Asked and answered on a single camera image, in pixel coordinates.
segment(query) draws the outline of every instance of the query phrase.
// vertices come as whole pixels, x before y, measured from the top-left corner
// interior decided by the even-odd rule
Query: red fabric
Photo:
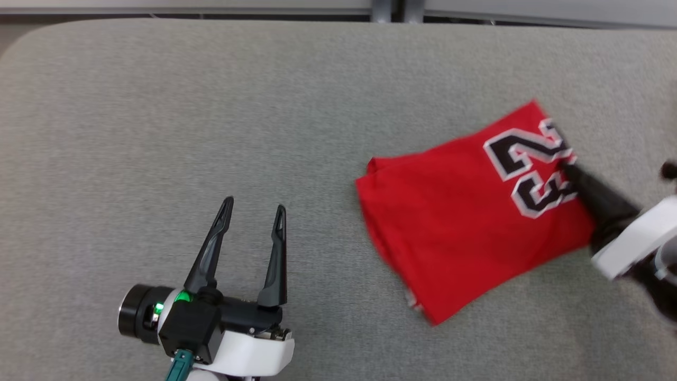
[[[376,250],[433,325],[491,288],[588,244],[593,223],[579,200],[524,216],[511,198],[520,176],[503,180],[483,147],[509,129],[543,136],[545,119],[531,102],[427,152],[373,158],[357,179]],[[531,170],[546,180],[558,161],[532,157]]]

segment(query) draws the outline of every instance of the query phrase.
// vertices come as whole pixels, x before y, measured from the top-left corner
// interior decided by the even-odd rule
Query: green light
[[[179,292],[179,295],[176,295],[176,299],[174,299],[175,302],[179,300],[191,302],[193,300],[193,296],[190,293],[188,293],[188,291],[183,290],[182,292]]]
[[[153,313],[154,313],[155,315],[161,314],[161,313],[162,313],[162,309],[163,309],[164,307],[165,307],[164,304],[162,304],[162,303],[156,303],[156,304],[155,304],[155,307],[153,307]]]

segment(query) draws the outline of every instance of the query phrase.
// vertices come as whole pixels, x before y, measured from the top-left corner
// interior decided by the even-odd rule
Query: gray table
[[[677,339],[586,250],[431,328],[366,234],[372,155],[462,136],[531,98],[580,162],[652,205],[677,157],[677,34],[487,26],[98,20],[0,60],[3,380],[159,380],[117,332],[137,282],[180,285],[222,198],[217,276],[263,284],[288,210],[297,349],[279,380],[674,380]]]

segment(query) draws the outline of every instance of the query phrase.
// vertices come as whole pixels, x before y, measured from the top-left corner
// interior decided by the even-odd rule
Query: folded shirt
[[[588,244],[593,222],[557,168],[574,159],[532,101],[424,153],[372,158],[356,186],[377,252],[437,325]]]

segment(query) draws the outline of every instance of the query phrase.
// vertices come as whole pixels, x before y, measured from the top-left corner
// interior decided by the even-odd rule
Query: gray carpet
[[[137,282],[182,284],[235,196],[217,273],[263,284],[288,211],[297,349],[277,380],[674,380],[677,338],[581,251],[431,328],[376,255],[353,181],[537,98],[580,162],[652,205],[677,157],[677,34],[98,20],[0,60],[0,378],[159,380],[117,332]]]

